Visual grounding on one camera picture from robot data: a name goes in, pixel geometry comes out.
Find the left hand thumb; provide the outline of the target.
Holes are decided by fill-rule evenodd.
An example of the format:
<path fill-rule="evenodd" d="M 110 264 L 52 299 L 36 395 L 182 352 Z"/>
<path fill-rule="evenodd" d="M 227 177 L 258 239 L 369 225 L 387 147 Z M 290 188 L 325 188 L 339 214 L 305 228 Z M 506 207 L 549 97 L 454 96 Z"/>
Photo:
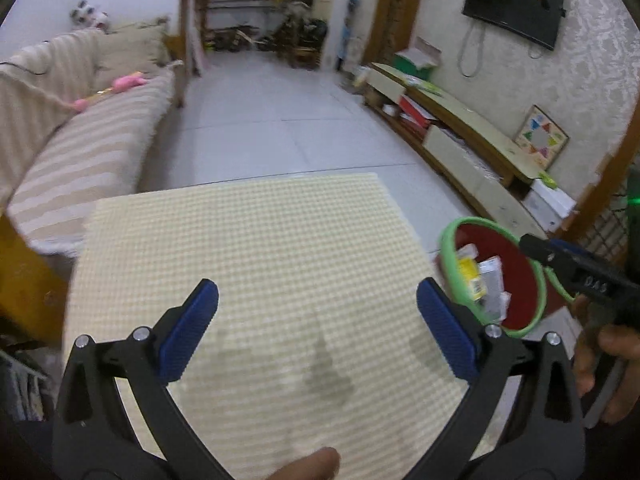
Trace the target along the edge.
<path fill-rule="evenodd" d="M 268 480 L 333 480 L 340 466 L 340 453 L 327 446 L 281 467 Z"/>

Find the right hand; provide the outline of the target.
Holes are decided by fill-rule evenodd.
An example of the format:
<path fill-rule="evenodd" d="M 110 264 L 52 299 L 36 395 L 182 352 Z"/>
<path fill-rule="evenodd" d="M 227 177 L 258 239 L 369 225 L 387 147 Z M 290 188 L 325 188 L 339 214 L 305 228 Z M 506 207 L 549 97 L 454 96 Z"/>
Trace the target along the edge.
<path fill-rule="evenodd" d="M 574 310 L 584 322 L 573 358 L 584 424 L 615 425 L 639 401 L 639 305 L 580 294 Z"/>

